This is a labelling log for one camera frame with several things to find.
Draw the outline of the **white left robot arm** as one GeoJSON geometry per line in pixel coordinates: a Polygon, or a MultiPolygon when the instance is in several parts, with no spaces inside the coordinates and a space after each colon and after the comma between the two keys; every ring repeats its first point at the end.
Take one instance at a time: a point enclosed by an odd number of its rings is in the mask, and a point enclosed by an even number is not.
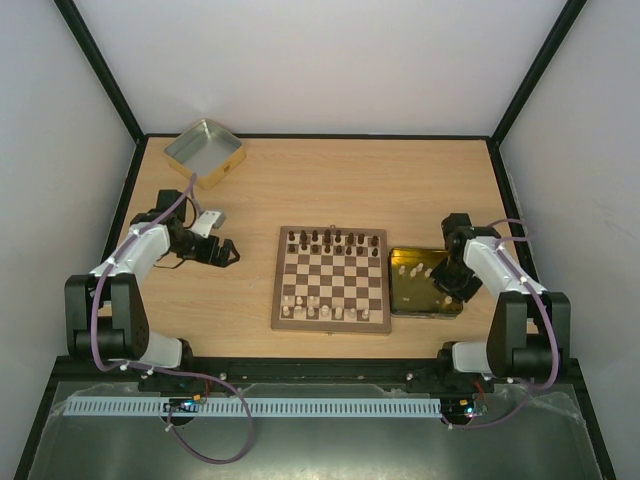
{"type": "Polygon", "coordinates": [[[69,277],[64,286],[66,340],[71,356],[91,359],[103,371],[176,369],[191,353],[187,341],[154,332],[140,285],[169,254],[180,263],[226,268],[240,260],[230,239],[211,233],[221,211],[199,211],[186,192],[161,190],[154,208],[135,215],[124,240],[100,265],[69,277]]]}

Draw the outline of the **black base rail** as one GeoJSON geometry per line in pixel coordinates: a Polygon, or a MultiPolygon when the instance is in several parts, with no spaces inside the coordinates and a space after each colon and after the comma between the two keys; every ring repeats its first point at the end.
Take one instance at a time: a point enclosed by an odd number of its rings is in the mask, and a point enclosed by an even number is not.
{"type": "Polygon", "coordinates": [[[196,357],[190,370],[216,376],[237,388],[254,384],[369,384],[385,391],[431,396],[492,393],[479,374],[457,373],[447,359],[311,359],[196,357]]]}

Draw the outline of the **wooden chess board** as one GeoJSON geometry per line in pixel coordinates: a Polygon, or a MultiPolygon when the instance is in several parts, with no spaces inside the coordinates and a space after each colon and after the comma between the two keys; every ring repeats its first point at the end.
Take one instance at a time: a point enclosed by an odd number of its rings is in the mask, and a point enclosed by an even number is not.
{"type": "Polygon", "coordinates": [[[288,257],[280,249],[280,234],[277,252],[273,291],[271,328],[274,330],[308,331],[326,333],[381,334],[391,333],[391,311],[389,290],[389,263],[387,251],[380,258],[367,257],[288,257]],[[283,297],[291,297],[291,316],[282,316],[283,297]],[[294,319],[297,296],[305,300],[316,296],[316,317],[294,319]],[[331,319],[321,320],[320,308],[331,308],[331,319]],[[343,319],[333,319],[336,307],[342,307],[343,319]],[[357,310],[357,320],[350,321],[348,310],[357,310]],[[361,318],[364,309],[370,310],[370,319],[361,318]]]}

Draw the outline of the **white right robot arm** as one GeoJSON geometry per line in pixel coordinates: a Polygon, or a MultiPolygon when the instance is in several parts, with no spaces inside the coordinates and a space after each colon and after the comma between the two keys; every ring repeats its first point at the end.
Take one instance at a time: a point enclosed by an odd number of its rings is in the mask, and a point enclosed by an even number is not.
{"type": "Polygon", "coordinates": [[[487,340],[451,343],[450,358],[436,367],[445,390],[460,390],[471,373],[523,380],[536,389],[555,383],[570,356],[571,305],[561,292],[534,280],[513,259],[497,222],[474,226],[466,213],[452,213],[442,223],[447,256],[432,271],[434,286],[466,303],[484,286],[496,300],[487,340]]]}

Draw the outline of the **gold tin lid tray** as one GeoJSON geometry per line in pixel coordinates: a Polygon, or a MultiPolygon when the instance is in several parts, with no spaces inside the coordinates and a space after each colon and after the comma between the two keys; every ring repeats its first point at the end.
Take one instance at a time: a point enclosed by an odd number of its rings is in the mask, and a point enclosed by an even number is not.
{"type": "Polygon", "coordinates": [[[394,247],[389,252],[390,310],[394,316],[412,318],[455,318],[463,304],[439,291],[431,276],[411,278],[413,268],[432,270],[447,257],[440,249],[394,247]],[[405,266],[400,276],[398,269],[405,266]]]}

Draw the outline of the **dark chess pieces row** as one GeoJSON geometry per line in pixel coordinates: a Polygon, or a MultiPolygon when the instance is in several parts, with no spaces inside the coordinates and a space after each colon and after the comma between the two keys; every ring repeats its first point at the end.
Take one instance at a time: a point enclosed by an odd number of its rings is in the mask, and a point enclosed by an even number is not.
{"type": "Polygon", "coordinates": [[[380,258],[387,251],[386,232],[375,229],[285,226],[279,249],[288,257],[380,258]]]}

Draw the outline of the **empty gold tin box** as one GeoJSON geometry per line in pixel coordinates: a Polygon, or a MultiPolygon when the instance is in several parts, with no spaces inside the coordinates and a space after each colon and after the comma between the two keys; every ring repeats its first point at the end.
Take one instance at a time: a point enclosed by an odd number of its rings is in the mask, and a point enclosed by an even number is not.
{"type": "Polygon", "coordinates": [[[198,120],[165,149],[168,164],[186,179],[210,190],[246,158],[242,140],[211,119],[198,120]]]}

